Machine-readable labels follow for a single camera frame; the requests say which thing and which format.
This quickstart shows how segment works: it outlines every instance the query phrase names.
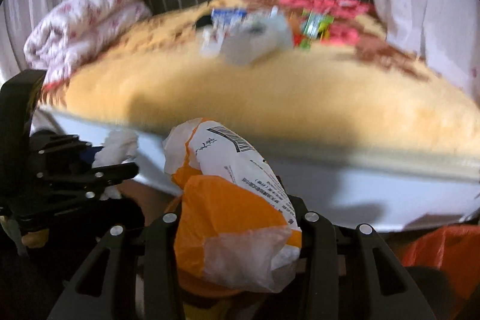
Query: yellow blanket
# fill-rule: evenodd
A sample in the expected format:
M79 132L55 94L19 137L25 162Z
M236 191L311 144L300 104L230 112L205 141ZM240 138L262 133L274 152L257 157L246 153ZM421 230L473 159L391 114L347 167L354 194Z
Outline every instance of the yellow blanket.
M215 0L138 23L44 103L166 134L209 117L251 140L480 157L480 111L421 59L385 44L370 16L353 46L312 45L238 67L199 55L192 24Z

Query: orange and white package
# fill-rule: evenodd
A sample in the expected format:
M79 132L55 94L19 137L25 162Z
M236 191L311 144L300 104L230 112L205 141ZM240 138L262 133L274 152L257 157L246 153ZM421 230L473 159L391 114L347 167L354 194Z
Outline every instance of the orange and white package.
M172 129L165 172L183 189L177 266L232 289L280 292L295 277L302 232L262 156L203 118Z

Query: brown pattern on blanket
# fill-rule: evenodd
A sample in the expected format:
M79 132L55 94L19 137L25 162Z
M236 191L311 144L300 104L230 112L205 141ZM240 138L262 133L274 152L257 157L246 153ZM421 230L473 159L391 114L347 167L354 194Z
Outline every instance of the brown pattern on blanket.
M238 0L249 11L271 8L273 6L286 15L289 20L299 19L303 8L288 7L278 4L278 0ZM98 62L105 57L117 58L133 53L147 53L152 51L169 51L181 46L195 38L195 21L198 17L208 13L213 7L231 6L225 0L213 0L188 10L166 13L138 22L128 32L120 36L105 51L102 51L92 62ZM427 81L428 77L419 73L413 66L415 61L425 61L422 58L403 53L388 45L382 38L365 31L365 27L353 19L335 19L342 24L347 24L359 33L360 40L355 46L356 57L364 64L372 64L388 72L392 69L401 71L408 77L420 81ZM69 80L64 80L55 86L43 90L40 103L53 107L66 109L65 95L70 85Z

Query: silver screw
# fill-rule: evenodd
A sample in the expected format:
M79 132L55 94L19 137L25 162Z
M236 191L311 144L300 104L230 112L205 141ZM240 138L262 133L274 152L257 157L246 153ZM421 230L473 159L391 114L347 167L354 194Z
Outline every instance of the silver screw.
M310 221L311 223L318 221L319 218L320 217L314 211L309 211L305 214L305 220Z
M360 232L362 232L364 235L369 235L373 232L374 230L369 226L368 224L362 224L360 225Z
M167 213L163 216L163 221L167 224L177 221L177 215L175 213Z
M123 227L122 226L112 226L110 228L110 234L112 236L118 236L123 232Z

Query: red plastic bag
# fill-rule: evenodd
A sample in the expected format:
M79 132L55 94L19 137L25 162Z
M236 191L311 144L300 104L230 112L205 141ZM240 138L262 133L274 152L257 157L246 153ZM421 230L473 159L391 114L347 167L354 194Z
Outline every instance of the red plastic bag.
M424 235L407 248L402 264L440 269L468 300L480 283L480 226L445 226Z

